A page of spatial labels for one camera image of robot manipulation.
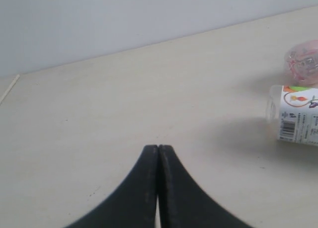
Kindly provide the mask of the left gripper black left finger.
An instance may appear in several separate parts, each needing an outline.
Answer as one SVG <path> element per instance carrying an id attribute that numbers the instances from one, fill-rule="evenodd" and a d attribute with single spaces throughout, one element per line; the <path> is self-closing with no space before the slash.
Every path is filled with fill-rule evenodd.
<path id="1" fill-rule="evenodd" d="M 70 228 L 154 228 L 157 206 L 157 145 L 143 148 L 122 183 Z"/>

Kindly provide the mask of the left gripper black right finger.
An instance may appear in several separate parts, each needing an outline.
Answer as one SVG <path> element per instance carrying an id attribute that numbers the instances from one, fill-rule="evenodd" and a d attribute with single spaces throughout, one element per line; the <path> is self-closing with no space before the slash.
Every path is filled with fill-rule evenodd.
<path id="1" fill-rule="evenodd" d="M 169 145 L 159 146 L 158 199 L 162 228 L 250 227 L 202 190 Z"/>

